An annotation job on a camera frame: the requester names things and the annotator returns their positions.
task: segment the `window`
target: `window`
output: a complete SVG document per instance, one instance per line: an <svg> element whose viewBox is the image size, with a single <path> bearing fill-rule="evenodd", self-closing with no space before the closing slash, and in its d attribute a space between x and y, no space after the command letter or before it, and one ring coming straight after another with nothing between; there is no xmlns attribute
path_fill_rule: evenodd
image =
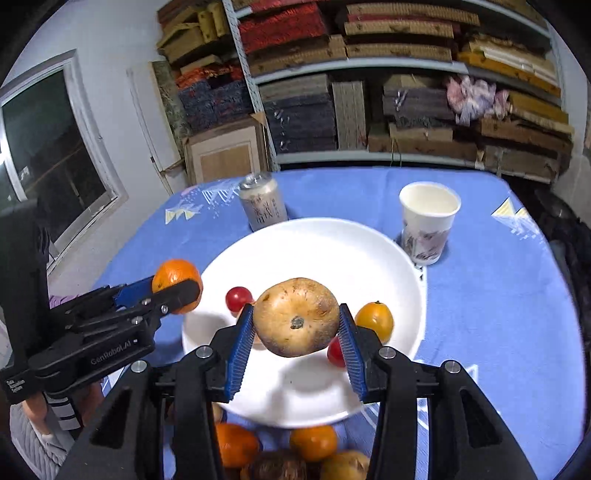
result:
<svg viewBox="0 0 591 480"><path fill-rule="evenodd" d="M0 90L0 209L40 198L53 257L116 198L87 128L76 68L71 52Z"/></svg>

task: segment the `tangerine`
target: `tangerine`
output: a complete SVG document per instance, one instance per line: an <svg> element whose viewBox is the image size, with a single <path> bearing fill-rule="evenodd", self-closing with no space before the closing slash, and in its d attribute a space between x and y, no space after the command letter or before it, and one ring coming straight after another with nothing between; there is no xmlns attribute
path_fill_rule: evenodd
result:
<svg viewBox="0 0 591 480"><path fill-rule="evenodd" d="M261 449L256 435L240 425L216 423L216 433L224 468L245 467Z"/></svg>
<svg viewBox="0 0 591 480"><path fill-rule="evenodd" d="M290 447L306 462L320 462L334 454L338 443L335 429L330 425L297 429L290 435Z"/></svg>
<svg viewBox="0 0 591 480"><path fill-rule="evenodd" d="M182 258L173 258L167 260L158 268L156 275L152 279L152 293L156 293L172 285L182 282L183 280L194 280L199 284L199 296L197 300L185 305L184 307L174 311L173 313L187 313L193 310L201 301L203 294L203 281L197 267L187 260Z"/></svg>

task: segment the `white plate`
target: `white plate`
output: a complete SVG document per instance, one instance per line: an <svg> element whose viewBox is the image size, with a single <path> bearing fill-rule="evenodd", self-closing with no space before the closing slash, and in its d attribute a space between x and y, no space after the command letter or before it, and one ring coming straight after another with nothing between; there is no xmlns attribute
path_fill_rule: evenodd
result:
<svg viewBox="0 0 591 480"><path fill-rule="evenodd" d="M226 292L248 288L257 299L267 288L294 277L325 285L355 317L370 301L394 315L388 342L411 359L424 337L426 303L417 270L385 235L359 223L305 218L248 235L224 250L203 272L203 297L185 316L183 349L209 343L218 328L233 325ZM333 423L361 410L344 369L326 350L283 358L253 347L242 387L223 408L270 426L296 428Z"/></svg>

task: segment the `yellow fruit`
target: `yellow fruit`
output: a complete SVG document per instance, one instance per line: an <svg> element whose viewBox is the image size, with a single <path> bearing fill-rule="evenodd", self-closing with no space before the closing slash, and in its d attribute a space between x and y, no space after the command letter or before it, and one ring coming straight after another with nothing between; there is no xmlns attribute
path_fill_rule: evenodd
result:
<svg viewBox="0 0 591 480"><path fill-rule="evenodd" d="M320 480L365 480L368 470L369 458L348 450L335 453L322 462Z"/></svg>
<svg viewBox="0 0 591 480"><path fill-rule="evenodd" d="M385 303L373 301L361 307L355 315L355 323L372 329L382 343L386 343L394 330L394 317Z"/></svg>

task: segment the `brown fruit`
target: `brown fruit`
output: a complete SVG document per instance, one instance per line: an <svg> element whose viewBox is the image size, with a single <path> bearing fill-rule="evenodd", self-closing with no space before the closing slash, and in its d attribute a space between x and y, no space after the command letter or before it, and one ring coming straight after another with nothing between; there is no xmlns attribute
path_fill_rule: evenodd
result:
<svg viewBox="0 0 591 480"><path fill-rule="evenodd" d="M240 471L240 480L306 480L306 463L294 452L262 452Z"/></svg>
<svg viewBox="0 0 591 480"><path fill-rule="evenodd" d="M267 349L279 356L302 356L326 348L339 329L339 304L324 285L291 278L265 290L252 321Z"/></svg>

